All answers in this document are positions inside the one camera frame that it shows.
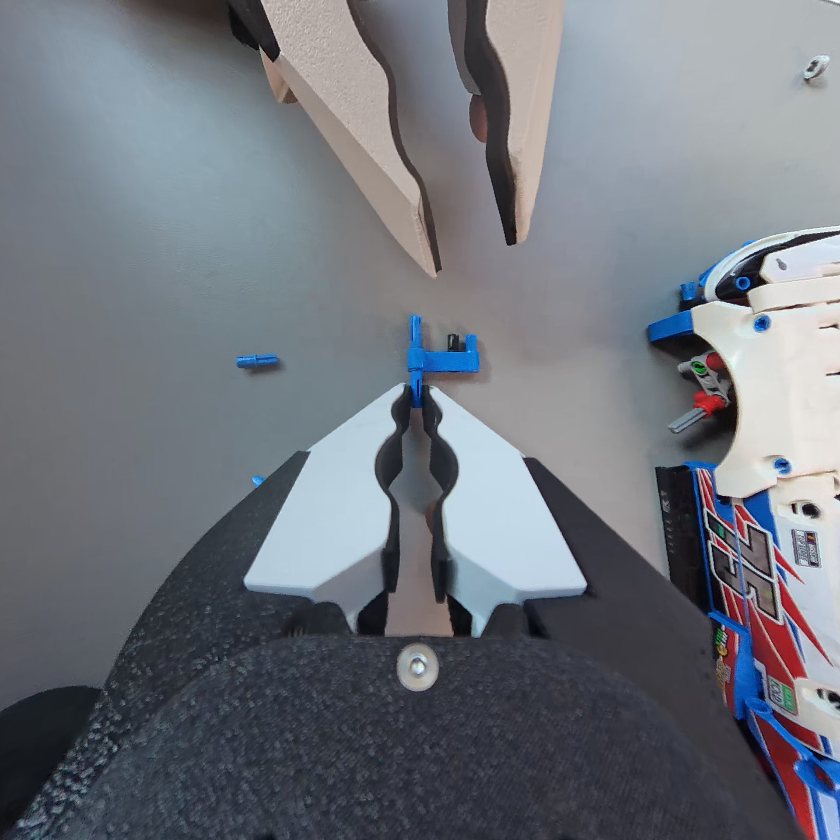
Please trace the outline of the blue perforated brick beam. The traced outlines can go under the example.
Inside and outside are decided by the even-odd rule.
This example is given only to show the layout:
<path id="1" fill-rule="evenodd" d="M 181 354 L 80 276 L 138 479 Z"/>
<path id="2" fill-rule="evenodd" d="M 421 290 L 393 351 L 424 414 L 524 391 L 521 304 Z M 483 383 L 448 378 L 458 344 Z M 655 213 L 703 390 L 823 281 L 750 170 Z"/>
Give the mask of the blue perforated brick beam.
<path id="1" fill-rule="evenodd" d="M 480 371 L 480 353 L 474 351 L 430 351 L 409 348 L 407 369 L 413 375 L 436 373 L 472 374 Z"/>

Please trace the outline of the grey desk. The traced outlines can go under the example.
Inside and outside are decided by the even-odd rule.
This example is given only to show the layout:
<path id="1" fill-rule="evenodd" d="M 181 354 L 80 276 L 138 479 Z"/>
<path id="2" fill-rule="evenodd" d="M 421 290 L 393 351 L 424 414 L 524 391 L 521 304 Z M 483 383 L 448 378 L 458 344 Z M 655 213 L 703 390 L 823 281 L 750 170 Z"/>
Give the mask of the grey desk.
<path id="1" fill-rule="evenodd" d="M 4 704 L 104 677 L 249 473 L 399 378 L 410 312 L 478 332 L 485 373 L 445 390 L 664 562 L 653 466 L 685 457 L 687 388 L 645 327 L 742 240 L 838 222 L 838 6 L 569 2 L 514 248 L 445 3 L 364 19 L 435 280 L 212 3 L 2 2 Z"/>

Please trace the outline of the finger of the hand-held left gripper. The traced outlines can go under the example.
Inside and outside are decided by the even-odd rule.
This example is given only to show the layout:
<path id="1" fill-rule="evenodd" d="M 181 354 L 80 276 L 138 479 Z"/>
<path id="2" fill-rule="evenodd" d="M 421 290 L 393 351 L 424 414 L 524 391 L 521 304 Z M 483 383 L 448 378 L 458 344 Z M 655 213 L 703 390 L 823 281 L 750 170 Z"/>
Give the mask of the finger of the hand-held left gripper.
<path id="1" fill-rule="evenodd" d="M 563 1 L 449 1 L 465 89 L 486 104 L 486 165 L 509 246 L 529 235 L 564 26 Z"/>
<path id="2" fill-rule="evenodd" d="M 394 239 L 435 277 L 442 265 L 427 189 L 406 152 L 395 79 L 361 2 L 262 4 L 284 81 Z"/>

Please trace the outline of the toy brick race car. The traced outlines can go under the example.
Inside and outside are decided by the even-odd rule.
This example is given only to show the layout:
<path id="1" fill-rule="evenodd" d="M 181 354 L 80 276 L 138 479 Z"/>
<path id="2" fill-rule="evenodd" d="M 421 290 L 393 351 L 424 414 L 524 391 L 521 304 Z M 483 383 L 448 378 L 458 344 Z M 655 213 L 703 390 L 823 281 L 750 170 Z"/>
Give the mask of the toy brick race car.
<path id="1" fill-rule="evenodd" d="M 680 287 L 648 340 L 693 340 L 681 434 L 714 465 L 656 468 L 670 580 L 710 619 L 721 695 L 807 838 L 839 837 L 839 230 L 751 240 Z"/>

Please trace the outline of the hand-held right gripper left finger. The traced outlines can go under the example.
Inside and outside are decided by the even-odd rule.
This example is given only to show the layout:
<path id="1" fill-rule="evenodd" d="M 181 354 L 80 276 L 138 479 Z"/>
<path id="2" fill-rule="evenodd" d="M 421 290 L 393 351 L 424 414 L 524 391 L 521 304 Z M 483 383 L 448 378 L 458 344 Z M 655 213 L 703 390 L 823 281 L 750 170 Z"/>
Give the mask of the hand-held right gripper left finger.
<path id="1" fill-rule="evenodd" d="M 311 446 L 245 575 L 252 592 L 337 605 L 357 634 L 383 634 L 400 570 L 411 389 L 394 386 Z"/>

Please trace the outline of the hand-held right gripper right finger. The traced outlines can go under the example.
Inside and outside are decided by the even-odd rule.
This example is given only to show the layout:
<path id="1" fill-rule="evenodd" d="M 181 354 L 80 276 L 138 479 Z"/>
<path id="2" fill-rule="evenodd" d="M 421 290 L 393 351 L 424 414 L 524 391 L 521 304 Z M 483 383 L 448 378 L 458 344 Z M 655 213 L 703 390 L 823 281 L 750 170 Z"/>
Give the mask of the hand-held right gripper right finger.
<path id="1" fill-rule="evenodd" d="M 436 386 L 423 387 L 422 411 L 439 488 L 430 568 L 453 633 L 483 633 L 499 606 L 584 594 L 524 455 Z"/>

